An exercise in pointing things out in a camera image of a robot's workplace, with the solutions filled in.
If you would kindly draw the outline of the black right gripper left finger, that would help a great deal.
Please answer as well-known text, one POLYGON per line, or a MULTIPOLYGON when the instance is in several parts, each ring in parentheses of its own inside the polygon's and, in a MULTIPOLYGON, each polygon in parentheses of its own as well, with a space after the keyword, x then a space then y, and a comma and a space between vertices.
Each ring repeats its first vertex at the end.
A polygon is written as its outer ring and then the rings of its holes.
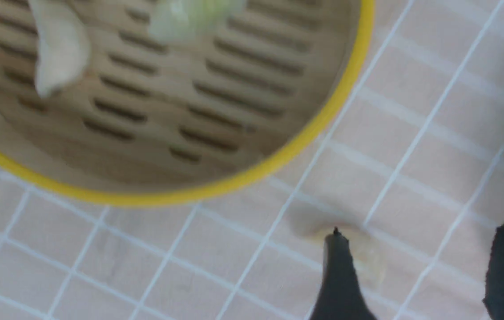
POLYGON ((339 227, 324 238, 323 277, 311 320, 375 320, 360 290, 350 242, 339 227))

